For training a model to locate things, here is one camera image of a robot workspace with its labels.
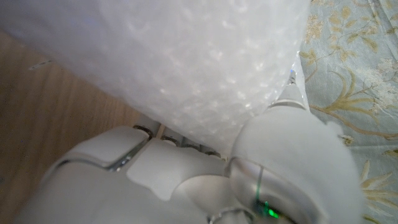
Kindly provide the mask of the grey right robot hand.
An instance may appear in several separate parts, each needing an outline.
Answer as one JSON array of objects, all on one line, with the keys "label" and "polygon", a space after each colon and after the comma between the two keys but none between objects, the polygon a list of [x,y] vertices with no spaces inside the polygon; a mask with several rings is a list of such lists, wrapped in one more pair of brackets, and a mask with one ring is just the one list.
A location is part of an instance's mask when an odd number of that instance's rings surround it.
[{"label": "grey right robot hand", "polygon": [[16,223],[359,223],[364,195],[341,129],[303,103],[291,71],[224,159],[143,118],[80,143]]}]

